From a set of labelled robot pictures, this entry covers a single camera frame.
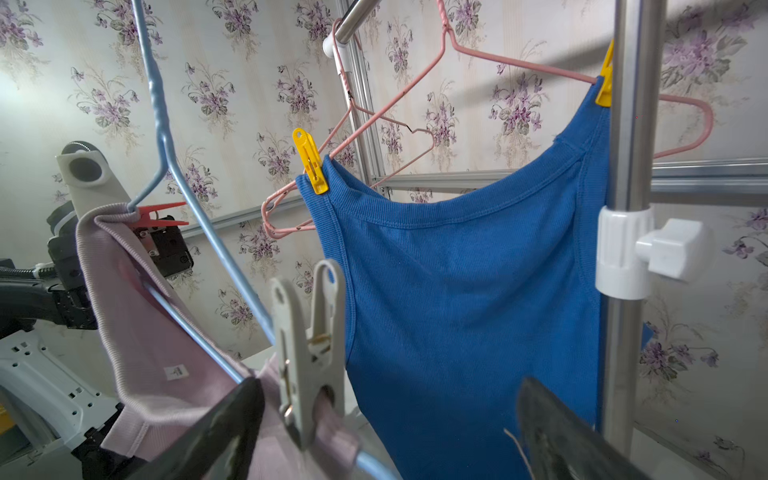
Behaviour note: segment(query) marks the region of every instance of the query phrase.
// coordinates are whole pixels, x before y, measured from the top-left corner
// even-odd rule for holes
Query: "white plastic clamp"
[[[344,416],[346,283],[341,267],[331,259],[315,265],[314,278],[309,338],[293,284],[283,278],[271,280],[280,412],[302,450],[315,438],[313,409],[320,392],[326,393],[336,413]]]
[[[131,201],[100,151],[61,154],[56,161],[78,218],[96,207]]]
[[[336,62],[336,74],[341,74],[341,63],[339,63],[339,57],[336,56],[336,53],[333,50],[333,33],[329,33],[328,36],[323,40],[323,52],[326,54],[326,57],[332,58]],[[341,56],[341,62],[344,64],[344,70],[351,71],[351,65],[352,65],[352,59],[349,57],[349,44],[345,43],[339,43],[336,42],[336,46],[339,48],[339,55]]]
[[[712,259],[714,235],[699,221],[672,218],[654,229],[653,207],[615,212],[603,207],[598,219],[595,286],[623,300],[650,295],[650,273],[691,282]]]

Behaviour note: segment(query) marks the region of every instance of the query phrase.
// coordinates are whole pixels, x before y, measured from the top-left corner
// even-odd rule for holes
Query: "white clothespin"
[[[275,347],[280,369],[280,411],[293,441],[304,450],[315,439],[313,408],[325,392],[344,415],[344,310],[346,282],[335,260],[315,265],[309,338],[293,284],[271,280]]]

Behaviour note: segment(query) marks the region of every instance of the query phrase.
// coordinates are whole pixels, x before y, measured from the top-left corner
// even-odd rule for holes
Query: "clothing tag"
[[[181,365],[163,367],[163,370],[165,370],[165,379],[169,382],[171,380],[183,379],[190,375],[183,363]]]

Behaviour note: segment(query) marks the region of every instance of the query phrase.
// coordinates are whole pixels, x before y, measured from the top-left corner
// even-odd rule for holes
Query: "black cable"
[[[35,269],[18,269],[8,268],[6,266],[0,266],[0,277],[4,278],[26,278],[30,280],[37,280],[38,278],[53,278],[56,276],[56,269],[52,266],[47,266],[38,270],[38,276],[35,276]]]

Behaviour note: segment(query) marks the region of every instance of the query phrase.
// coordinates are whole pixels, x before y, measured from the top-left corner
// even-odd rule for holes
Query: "white plastic connector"
[[[344,70],[351,71],[350,66],[352,65],[352,59],[349,57],[349,44],[336,44],[339,48],[339,55],[341,55],[341,63],[339,63],[339,57],[336,56],[336,53],[333,50],[333,38],[331,35],[333,35],[333,33],[329,33],[326,39],[323,40],[323,52],[325,52],[326,57],[332,58],[336,62],[336,74],[341,74],[342,63],[344,64]]]
[[[694,281],[710,264],[715,247],[712,229],[701,222],[670,218],[664,228],[643,235],[637,256],[659,275]]]
[[[639,212],[600,210],[594,279],[598,290],[625,300],[640,300],[650,294],[648,265],[635,253],[635,242],[653,228],[653,207]]]
[[[100,151],[61,154],[56,161],[78,218],[102,205],[131,201]]]
[[[713,249],[712,230],[701,222],[673,218],[655,230],[653,207],[639,212],[603,207],[595,286],[614,298],[641,300],[650,294],[651,272],[693,281],[709,265]]]

